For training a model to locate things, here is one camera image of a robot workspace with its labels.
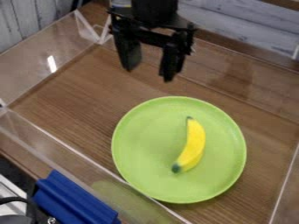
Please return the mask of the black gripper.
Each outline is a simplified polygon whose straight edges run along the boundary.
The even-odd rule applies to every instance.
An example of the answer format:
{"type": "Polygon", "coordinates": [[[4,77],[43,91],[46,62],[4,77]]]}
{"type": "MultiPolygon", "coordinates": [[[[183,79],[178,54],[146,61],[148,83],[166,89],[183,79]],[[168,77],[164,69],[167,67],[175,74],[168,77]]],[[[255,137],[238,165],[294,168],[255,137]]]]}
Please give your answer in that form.
{"type": "MultiPolygon", "coordinates": [[[[114,3],[108,13],[128,19],[148,29],[164,28],[176,32],[186,32],[186,54],[193,53],[193,38],[197,31],[195,24],[179,13],[179,0],[130,0],[130,5],[114,3]]],[[[135,35],[116,31],[115,44],[123,68],[131,72],[142,62],[142,45],[135,35]]],[[[174,80],[174,76],[183,70],[185,53],[179,46],[168,43],[163,48],[159,75],[164,82],[174,80]]]]}

